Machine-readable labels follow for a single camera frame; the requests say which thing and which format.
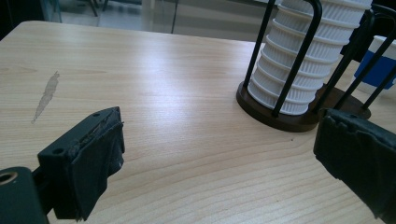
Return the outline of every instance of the wooden table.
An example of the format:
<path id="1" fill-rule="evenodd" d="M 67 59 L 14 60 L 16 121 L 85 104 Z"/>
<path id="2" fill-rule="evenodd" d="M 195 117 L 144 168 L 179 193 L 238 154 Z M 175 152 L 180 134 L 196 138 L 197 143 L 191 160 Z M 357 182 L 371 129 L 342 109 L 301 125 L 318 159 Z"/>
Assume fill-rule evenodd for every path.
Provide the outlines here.
<path id="1" fill-rule="evenodd" d="M 125 163 L 88 223 L 381 222 L 315 159 L 316 130 L 272 129 L 236 102 L 253 46 L 23 23 L 0 42 L 0 169 L 35 169 L 49 143 L 119 105 Z M 56 72 L 56 91 L 32 123 Z M 396 132 L 395 99 L 379 98 L 371 108 L 372 122 Z"/>

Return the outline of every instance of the stack of cups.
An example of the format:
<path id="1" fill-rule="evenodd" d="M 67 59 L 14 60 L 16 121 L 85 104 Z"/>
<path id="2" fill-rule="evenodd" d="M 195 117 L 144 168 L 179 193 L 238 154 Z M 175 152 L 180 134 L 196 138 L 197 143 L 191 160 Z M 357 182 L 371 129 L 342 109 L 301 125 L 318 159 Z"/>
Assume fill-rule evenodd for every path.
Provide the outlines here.
<path id="1" fill-rule="evenodd" d="M 302 115 L 307 111 L 371 3 L 372 0 L 321 0 L 320 25 L 280 113 Z M 276 105 L 313 16 L 312 6 L 303 0 L 283 0 L 278 8 L 247 87 L 256 101 L 271 109 Z"/>

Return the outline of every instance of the dark brown round base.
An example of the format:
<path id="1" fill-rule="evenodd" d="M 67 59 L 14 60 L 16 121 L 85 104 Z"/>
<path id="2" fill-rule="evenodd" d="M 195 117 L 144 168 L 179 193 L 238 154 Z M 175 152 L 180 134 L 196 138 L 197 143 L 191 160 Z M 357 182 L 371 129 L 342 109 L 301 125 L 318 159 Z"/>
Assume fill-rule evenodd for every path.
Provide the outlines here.
<path id="1" fill-rule="evenodd" d="M 238 87 L 236 100 L 251 117 L 260 121 L 261 123 L 286 132 L 303 133 L 314 129 L 318 125 L 319 115 L 311 111 L 316 105 L 325 87 L 326 86 L 323 86 L 317 92 L 316 99 L 309 105 L 308 111 L 305 114 L 299 116 L 284 115 L 279 113 L 279 116 L 275 118 L 272 115 L 272 109 L 259 104 L 250 96 L 248 93 L 248 88 L 244 87 L 243 82 Z M 343 94 L 343 91 L 334 88 L 326 103 L 323 105 L 323 108 L 334 107 Z M 363 110 L 361 109 L 362 106 L 363 103 L 361 101 L 353 96 L 349 96 L 343 107 L 341 107 L 341 111 L 345 111 L 365 119 L 370 118 L 370 110 Z"/>

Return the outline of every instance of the black metal rack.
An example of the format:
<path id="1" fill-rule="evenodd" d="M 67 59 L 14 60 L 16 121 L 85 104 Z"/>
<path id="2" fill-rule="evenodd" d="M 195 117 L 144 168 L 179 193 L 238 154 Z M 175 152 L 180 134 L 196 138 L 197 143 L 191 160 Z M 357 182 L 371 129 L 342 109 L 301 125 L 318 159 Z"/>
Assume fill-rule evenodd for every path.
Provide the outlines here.
<path id="1" fill-rule="evenodd" d="M 366 10 L 364 14 L 364 22 L 362 23 L 361 28 L 359 29 L 354 39 L 351 40 L 350 45 L 346 50 L 345 56 L 337 65 L 329 82 L 323 85 L 320 90 L 318 90 L 316 94 L 316 99 L 309 105 L 308 111 L 306 113 L 300 116 L 290 116 L 281 114 L 279 113 L 279 111 L 286 100 L 286 96 L 288 95 L 291 85 L 295 77 L 297 76 L 298 70 L 304 60 L 304 56 L 307 53 L 309 46 L 315 36 L 315 32 L 319 27 L 322 16 L 322 6 L 319 0 L 304 0 L 305 2 L 308 2 L 314 9 L 313 18 L 304 38 L 304 42 L 300 47 L 300 50 L 297 54 L 292 68 L 290 69 L 290 73 L 283 87 L 283 90 L 277 99 L 276 106 L 272 110 L 259 104 L 250 96 L 250 94 L 248 93 L 248 83 L 250 81 L 253 67 L 262 44 L 263 36 L 267 28 L 267 24 L 269 22 L 272 10 L 274 8 L 275 1 L 276 0 L 268 1 L 267 9 L 262 19 L 262 26 L 257 37 L 252 57 L 250 59 L 249 67 L 247 69 L 245 81 L 239 85 L 236 93 L 236 99 L 238 104 L 240 104 L 241 107 L 254 119 L 257 119 L 258 121 L 279 130 L 296 133 L 307 132 L 314 129 L 318 124 L 318 112 L 321 108 L 334 108 L 365 119 L 370 118 L 371 111 L 368 107 L 378 96 L 378 94 L 385 88 L 387 83 L 394 77 L 394 75 L 396 74 L 396 66 L 391 70 L 387 77 L 382 81 L 381 85 L 376 88 L 376 90 L 365 103 L 362 103 L 351 94 L 367 76 L 367 74 L 379 60 L 381 55 L 390 46 L 393 39 L 395 39 L 396 11 L 375 4 L 372 5 L 372 9 Z M 350 85 L 350 87 L 346 91 L 338 90 L 337 88 L 335 88 L 336 83 L 339 81 L 341 75 L 344 74 L 353 57 L 357 53 L 356 49 L 359 47 L 359 44 L 369 38 L 369 35 L 367 35 L 367 33 L 371 33 L 374 29 L 374 21 L 376 18 L 392 19 L 394 22 L 392 32 L 378 49 L 378 51 L 375 53 L 374 57 L 363 68 L 360 75 Z"/>

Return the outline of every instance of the blue label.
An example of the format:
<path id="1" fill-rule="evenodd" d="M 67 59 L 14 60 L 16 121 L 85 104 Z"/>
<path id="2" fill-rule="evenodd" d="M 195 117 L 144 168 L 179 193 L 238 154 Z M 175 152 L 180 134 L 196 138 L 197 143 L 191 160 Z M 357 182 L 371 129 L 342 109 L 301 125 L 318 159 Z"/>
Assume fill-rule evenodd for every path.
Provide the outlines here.
<path id="1" fill-rule="evenodd" d="M 366 54 L 363 57 L 363 60 L 361 61 L 361 65 L 356 71 L 354 77 L 358 77 L 361 74 L 361 71 L 367 65 L 367 63 L 370 62 L 373 56 L 374 54 L 370 50 L 367 50 Z M 371 86 L 379 86 L 381 82 L 385 79 L 385 77 L 389 74 L 389 72 L 392 70 L 394 65 L 396 65 L 396 60 L 392 60 L 390 58 L 382 56 L 378 60 L 378 62 L 376 62 L 374 67 L 370 70 L 369 74 L 367 74 L 367 76 L 363 79 L 363 82 Z M 388 90 L 393 85 L 393 79 L 389 83 L 387 83 L 387 85 L 385 86 L 385 90 Z"/>

